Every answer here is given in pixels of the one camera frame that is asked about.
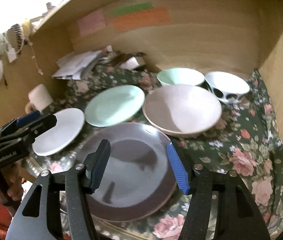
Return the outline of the person's left hand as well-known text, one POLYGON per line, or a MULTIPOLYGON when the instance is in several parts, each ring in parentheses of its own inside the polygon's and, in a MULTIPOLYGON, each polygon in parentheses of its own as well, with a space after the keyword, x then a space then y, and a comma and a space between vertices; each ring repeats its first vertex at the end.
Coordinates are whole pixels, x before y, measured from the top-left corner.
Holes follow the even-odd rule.
POLYGON ((20 176, 20 169, 17 164, 11 164, 1 169, 5 181, 9 185, 6 194, 14 201, 20 202, 23 196, 22 178, 20 176))

